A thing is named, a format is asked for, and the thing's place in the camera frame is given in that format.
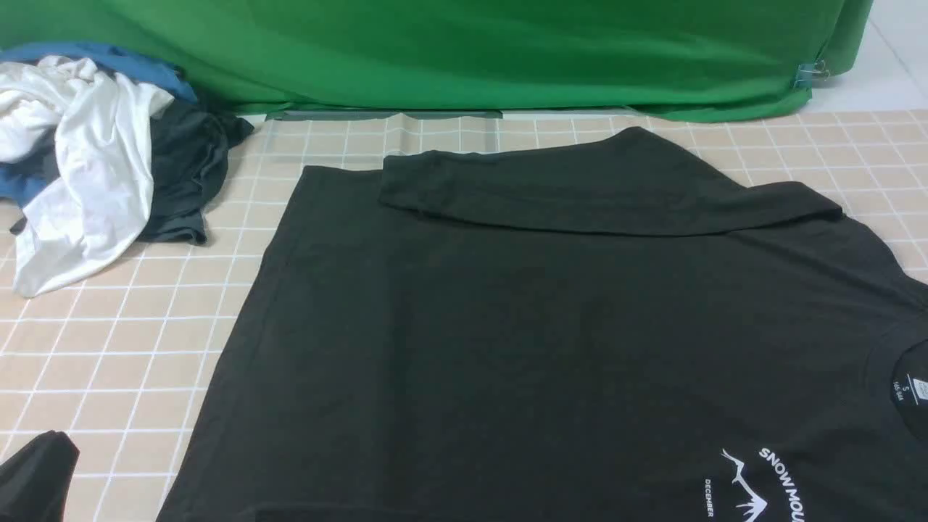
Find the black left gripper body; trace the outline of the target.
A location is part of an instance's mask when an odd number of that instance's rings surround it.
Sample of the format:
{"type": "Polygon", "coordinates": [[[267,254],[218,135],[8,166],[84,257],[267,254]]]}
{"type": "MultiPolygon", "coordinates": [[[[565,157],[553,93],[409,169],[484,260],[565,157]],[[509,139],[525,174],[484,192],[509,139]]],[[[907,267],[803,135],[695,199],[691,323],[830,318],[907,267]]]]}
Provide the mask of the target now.
{"type": "Polygon", "coordinates": [[[62,521],[80,450],[66,433],[33,437],[1,466],[2,521],[62,521]]]}

